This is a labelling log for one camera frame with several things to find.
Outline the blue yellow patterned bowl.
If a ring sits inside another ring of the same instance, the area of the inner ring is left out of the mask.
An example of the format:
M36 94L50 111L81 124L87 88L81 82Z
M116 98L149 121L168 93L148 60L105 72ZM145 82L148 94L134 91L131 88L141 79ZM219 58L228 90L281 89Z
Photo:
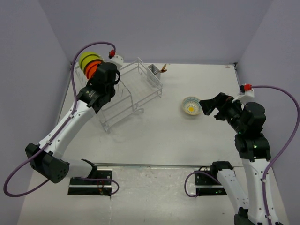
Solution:
M183 99L182 109L188 115L199 115L202 111L200 106L200 99L197 97L189 96Z

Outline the orange bowl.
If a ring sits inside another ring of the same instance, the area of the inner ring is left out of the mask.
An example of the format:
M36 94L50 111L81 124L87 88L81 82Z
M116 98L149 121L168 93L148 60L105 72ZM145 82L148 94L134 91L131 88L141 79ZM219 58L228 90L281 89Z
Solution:
M85 69L84 69L84 73L87 74L92 68L97 67L98 64L101 64L103 61L102 60L93 60L90 61Z
M85 74L88 80L94 75L94 73L96 72L98 66L101 65L101 64L98 64L97 67L92 68L87 74Z

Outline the green bowl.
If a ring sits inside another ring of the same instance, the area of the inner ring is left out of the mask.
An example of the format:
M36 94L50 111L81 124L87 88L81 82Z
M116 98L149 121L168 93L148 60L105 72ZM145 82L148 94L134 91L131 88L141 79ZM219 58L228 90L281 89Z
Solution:
M93 61L98 59L101 59L100 55L92 51L87 51L80 54L78 62L79 64L82 64L85 63L85 61Z
M100 56L96 54L89 54L89 55L82 56L79 60L81 70L83 71L88 66L88 64L96 60L102 60L102 59Z

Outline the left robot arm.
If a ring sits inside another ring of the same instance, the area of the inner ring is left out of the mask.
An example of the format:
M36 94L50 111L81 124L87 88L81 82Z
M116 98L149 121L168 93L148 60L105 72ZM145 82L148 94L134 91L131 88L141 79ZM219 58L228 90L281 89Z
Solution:
M95 164L86 159L67 160L63 155L81 128L111 101L114 86L119 81L120 72L115 64L97 65L94 75L79 91L72 108L58 125L38 144L27 145L25 152L35 171L52 183L59 183L65 177L79 178L87 184L97 180Z

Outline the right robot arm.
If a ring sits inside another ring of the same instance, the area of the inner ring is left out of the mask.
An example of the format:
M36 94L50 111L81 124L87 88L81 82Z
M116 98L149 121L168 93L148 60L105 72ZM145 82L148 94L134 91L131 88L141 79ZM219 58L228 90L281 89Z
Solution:
M205 115L217 109L214 118L227 121L236 132L234 141L246 175L247 192L234 177L229 162L214 162L209 179L221 184L235 211L236 225L279 225L280 221L272 205L270 175L267 166L271 160L270 145L262 133L266 120L265 108L256 102L242 102L241 98L219 93L216 97L201 100Z

